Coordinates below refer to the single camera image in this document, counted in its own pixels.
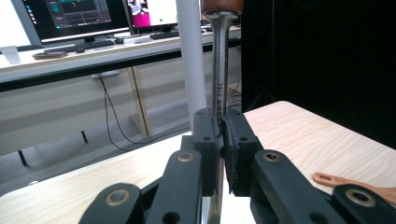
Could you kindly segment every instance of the white desk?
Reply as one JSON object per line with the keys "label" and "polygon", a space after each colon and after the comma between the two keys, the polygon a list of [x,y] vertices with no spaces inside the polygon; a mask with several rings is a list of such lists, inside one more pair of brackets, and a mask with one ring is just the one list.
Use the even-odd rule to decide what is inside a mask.
{"label": "white desk", "polygon": [[[240,39],[240,36],[239,28],[230,30],[230,39]],[[203,45],[210,44],[212,41],[212,33],[203,34]],[[41,52],[43,49],[25,51],[20,52],[21,64],[17,65],[9,64],[5,56],[0,55],[0,83],[28,77],[40,77],[43,74],[56,73],[70,68],[95,67],[125,59],[138,59],[176,50],[180,50],[179,37],[153,40],[141,44],[114,45],[114,48],[105,50],[88,49],[80,54],[70,52],[67,57],[52,60],[35,60],[32,57],[33,54]]]}

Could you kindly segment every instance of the metal rod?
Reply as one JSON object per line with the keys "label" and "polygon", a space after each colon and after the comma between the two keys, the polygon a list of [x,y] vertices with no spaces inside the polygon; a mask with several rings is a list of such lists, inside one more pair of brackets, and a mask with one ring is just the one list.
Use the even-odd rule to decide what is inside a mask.
{"label": "metal rod", "polygon": [[206,17],[214,33],[212,114],[219,122],[225,116],[226,111],[229,30],[238,14],[230,11],[216,11],[207,13]]}
{"label": "metal rod", "polygon": [[[213,84],[212,115],[217,119],[219,136],[222,136],[222,119],[226,116],[227,76],[228,76],[228,36],[237,12],[212,11],[205,14],[212,25],[213,39]],[[219,155],[216,164],[216,191],[210,198],[206,223],[220,223],[222,191],[224,181],[224,159]]]}

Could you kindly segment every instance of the black wall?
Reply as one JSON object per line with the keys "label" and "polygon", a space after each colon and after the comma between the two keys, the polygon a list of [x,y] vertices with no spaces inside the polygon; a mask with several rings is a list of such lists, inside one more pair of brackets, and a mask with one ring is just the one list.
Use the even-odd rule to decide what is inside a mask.
{"label": "black wall", "polygon": [[[274,53],[262,53],[262,47],[256,64],[244,63],[258,48],[242,42],[243,92],[264,86],[260,92],[269,97],[253,107],[290,101],[396,148],[395,12],[395,2],[382,0],[276,1],[274,34],[265,34],[257,43],[270,45]],[[249,7],[242,15],[242,37],[253,34],[249,29],[255,26],[244,23],[247,13]],[[257,102],[258,95],[244,94],[243,109]]]}

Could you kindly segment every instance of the wooden table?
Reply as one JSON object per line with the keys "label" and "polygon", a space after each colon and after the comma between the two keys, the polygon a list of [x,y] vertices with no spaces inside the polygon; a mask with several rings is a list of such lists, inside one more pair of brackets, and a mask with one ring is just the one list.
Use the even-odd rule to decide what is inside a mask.
{"label": "wooden table", "polygon": [[[312,181],[314,172],[340,175],[379,187],[396,186],[396,151],[288,102],[246,113],[265,148],[286,154]],[[125,182],[142,188],[159,177],[181,136],[59,175],[0,198],[0,223],[77,223],[94,197]],[[223,223],[251,223],[248,199],[224,195]]]}

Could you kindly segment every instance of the monitor screen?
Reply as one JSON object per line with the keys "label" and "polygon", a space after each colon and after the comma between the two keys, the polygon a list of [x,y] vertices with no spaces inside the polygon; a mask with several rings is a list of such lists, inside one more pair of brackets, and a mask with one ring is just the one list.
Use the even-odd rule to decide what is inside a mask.
{"label": "monitor screen", "polygon": [[123,0],[22,0],[43,44],[129,31]]}
{"label": "monitor screen", "polygon": [[133,29],[177,24],[176,0],[127,0]]}

